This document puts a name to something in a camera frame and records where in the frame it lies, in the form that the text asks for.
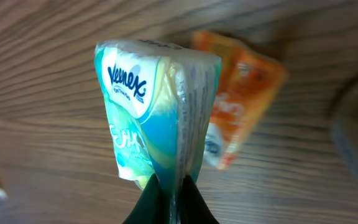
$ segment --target black object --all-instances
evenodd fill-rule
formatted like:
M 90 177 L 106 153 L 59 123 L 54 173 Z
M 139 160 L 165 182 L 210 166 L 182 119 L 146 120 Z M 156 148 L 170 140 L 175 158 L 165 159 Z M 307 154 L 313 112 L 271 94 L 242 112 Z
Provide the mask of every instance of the black object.
M 179 203 L 181 224 L 218 223 L 189 175 L 183 180 Z M 157 176 L 153 174 L 124 224 L 163 224 L 169 212 L 165 204 Z

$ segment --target teal packaging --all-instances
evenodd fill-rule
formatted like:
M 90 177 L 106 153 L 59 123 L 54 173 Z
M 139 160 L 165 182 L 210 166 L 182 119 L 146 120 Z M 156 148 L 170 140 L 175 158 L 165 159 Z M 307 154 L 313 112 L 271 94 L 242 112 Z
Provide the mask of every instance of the teal packaging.
M 155 172 L 176 223 L 185 175 L 196 182 L 220 73 L 218 56 L 151 40 L 95 50 L 120 178 L 143 188 Z

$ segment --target plastic wrapper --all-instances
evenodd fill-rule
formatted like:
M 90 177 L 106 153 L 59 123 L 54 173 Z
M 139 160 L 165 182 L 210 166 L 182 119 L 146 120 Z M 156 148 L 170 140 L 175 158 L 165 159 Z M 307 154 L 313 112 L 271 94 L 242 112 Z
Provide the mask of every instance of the plastic wrapper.
M 227 169 L 282 85 L 287 71 L 242 42 L 197 32 L 193 48 L 222 58 L 222 73 L 205 141 L 204 159 Z
M 108 40 L 95 50 L 120 178 L 144 188 L 155 172 L 178 223 L 185 175 L 196 182 L 220 58 L 151 40 Z

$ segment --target orange wrapper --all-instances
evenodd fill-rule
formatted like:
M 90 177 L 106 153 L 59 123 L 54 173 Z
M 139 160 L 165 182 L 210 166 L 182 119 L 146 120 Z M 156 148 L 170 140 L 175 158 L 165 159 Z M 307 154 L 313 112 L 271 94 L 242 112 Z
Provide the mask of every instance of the orange wrapper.
M 197 32 L 193 48 L 222 58 L 204 159 L 219 170 L 226 170 L 277 94 L 287 71 L 242 42 L 210 32 Z

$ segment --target wood grain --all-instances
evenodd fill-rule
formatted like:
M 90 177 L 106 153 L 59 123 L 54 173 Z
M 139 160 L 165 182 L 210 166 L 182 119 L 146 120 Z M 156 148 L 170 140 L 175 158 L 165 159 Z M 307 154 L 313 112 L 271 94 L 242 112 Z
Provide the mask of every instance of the wood grain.
M 329 135 L 358 75 L 356 0 L 0 0 L 1 223 L 121 223 L 140 190 L 117 176 L 93 67 L 97 41 L 187 46 L 234 35 L 291 76 L 234 165 L 198 187 L 221 223 L 358 223 L 358 185 Z

